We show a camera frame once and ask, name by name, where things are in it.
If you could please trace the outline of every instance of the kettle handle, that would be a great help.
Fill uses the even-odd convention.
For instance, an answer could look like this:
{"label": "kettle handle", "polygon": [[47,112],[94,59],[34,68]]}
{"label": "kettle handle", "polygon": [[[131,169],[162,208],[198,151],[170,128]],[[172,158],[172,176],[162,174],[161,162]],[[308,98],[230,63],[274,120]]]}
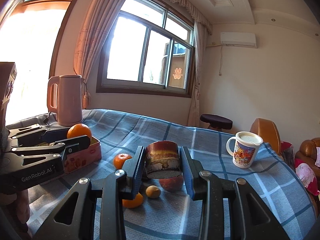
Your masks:
{"label": "kettle handle", "polygon": [[56,84],[57,85],[57,91],[56,91],[56,103],[57,103],[57,96],[58,96],[58,86],[59,86],[59,76],[54,76],[51,77],[48,81],[48,91],[47,91],[47,108],[49,112],[54,112],[57,113],[57,108],[53,107],[51,105],[51,101],[52,101],[52,97],[53,96],[53,85]]}

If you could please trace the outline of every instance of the black stool seat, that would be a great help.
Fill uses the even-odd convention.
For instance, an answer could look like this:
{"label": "black stool seat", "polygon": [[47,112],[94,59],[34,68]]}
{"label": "black stool seat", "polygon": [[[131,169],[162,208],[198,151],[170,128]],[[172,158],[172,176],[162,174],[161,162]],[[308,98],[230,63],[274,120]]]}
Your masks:
{"label": "black stool seat", "polygon": [[202,114],[200,120],[209,123],[211,127],[225,130],[232,128],[232,121],[230,119],[215,114]]}

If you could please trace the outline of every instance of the pink cushion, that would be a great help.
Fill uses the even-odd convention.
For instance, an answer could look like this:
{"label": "pink cushion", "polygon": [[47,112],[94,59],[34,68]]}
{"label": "pink cushion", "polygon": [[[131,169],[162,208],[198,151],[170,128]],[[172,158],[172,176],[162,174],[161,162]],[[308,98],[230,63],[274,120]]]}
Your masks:
{"label": "pink cushion", "polygon": [[309,167],[308,164],[304,163],[300,159],[295,159],[295,168],[298,177],[301,179],[304,187],[315,196],[320,194],[317,185],[317,178],[313,170]]}

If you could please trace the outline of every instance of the metal screw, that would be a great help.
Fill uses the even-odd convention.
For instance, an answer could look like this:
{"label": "metal screw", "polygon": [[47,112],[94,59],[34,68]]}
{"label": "metal screw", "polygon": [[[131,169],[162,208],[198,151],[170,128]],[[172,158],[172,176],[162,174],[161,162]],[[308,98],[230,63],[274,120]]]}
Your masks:
{"label": "metal screw", "polygon": [[124,175],[124,170],[117,170],[117,171],[115,172],[115,175],[116,175],[116,176],[122,176],[122,175]]}
{"label": "metal screw", "polygon": [[81,178],[81,179],[79,179],[79,183],[80,183],[80,184],[87,184],[88,181],[89,181],[89,179],[87,179],[87,178]]}
{"label": "metal screw", "polygon": [[247,183],[247,181],[245,179],[243,179],[243,178],[239,178],[239,179],[237,179],[237,183],[240,184],[240,185],[244,185],[244,184]]}
{"label": "metal screw", "polygon": [[210,171],[200,171],[200,175],[205,176],[205,177],[209,177],[211,175]]}

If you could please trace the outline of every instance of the mandarin orange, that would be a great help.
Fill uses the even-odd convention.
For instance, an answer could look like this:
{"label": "mandarin orange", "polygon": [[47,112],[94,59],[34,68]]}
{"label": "mandarin orange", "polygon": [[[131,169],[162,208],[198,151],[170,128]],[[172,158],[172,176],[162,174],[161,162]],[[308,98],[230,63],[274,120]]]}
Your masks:
{"label": "mandarin orange", "polygon": [[123,199],[122,206],[125,208],[135,208],[140,206],[143,203],[143,196],[138,193],[134,200]]}
{"label": "mandarin orange", "polygon": [[113,165],[116,167],[116,169],[121,169],[124,162],[126,160],[132,159],[132,157],[127,153],[120,153],[113,159]]}
{"label": "mandarin orange", "polygon": [[92,138],[92,133],[90,128],[83,123],[77,123],[68,130],[67,138],[69,139],[69,138],[73,138],[81,135],[88,136],[90,140]]}

